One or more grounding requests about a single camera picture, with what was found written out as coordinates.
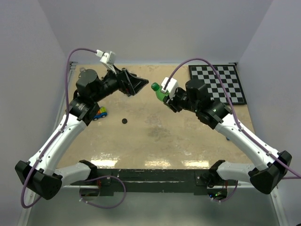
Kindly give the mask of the green plastic bottle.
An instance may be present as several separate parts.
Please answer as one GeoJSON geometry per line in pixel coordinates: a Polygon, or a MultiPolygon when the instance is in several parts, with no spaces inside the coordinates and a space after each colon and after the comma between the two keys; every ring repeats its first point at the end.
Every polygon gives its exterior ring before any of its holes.
{"type": "Polygon", "coordinates": [[[164,98],[169,96],[169,92],[168,91],[163,91],[162,92],[162,87],[158,88],[155,91],[156,97],[159,101],[164,102],[164,98]]]}

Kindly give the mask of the green bottle cap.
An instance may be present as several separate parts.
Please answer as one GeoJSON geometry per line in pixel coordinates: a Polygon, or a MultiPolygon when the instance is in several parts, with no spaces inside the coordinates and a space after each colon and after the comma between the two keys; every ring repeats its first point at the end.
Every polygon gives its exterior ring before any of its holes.
{"type": "Polygon", "coordinates": [[[160,89],[160,85],[156,82],[152,83],[151,88],[153,91],[157,91],[160,89]]]}

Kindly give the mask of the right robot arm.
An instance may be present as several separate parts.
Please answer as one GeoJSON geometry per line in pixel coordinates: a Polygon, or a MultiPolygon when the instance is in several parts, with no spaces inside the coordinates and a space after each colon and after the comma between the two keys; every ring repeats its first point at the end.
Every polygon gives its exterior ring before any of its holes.
{"type": "Polygon", "coordinates": [[[168,77],[161,83],[163,103],[173,112],[187,110],[195,113],[201,123],[228,138],[251,160],[251,164],[217,161],[208,172],[208,186],[220,185],[226,180],[251,183],[263,194],[270,194],[287,173],[292,156],[279,152],[260,140],[240,121],[224,103],[214,101],[202,80],[189,80],[185,88],[168,77]]]}

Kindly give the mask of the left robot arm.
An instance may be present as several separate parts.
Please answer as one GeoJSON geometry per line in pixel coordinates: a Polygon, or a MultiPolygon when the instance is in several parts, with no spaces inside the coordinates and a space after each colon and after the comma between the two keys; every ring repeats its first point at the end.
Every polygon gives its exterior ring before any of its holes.
{"type": "Polygon", "coordinates": [[[58,169],[57,165],[75,140],[93,121],[100,110],[99,101],[120,91],[128,97],[136,95],[149,81],[127,69],[108,71],[102,78],[93,69],[79,74],[73,100],[67,102],[62,121],[47,142],[28,161],[19,161],[15,171],[23,184],[21,196],[29,189],[40,197],[52,199],[61,187],[83,181],[97,181],[97,167],[82,160],[73,166],[58,169]]]}

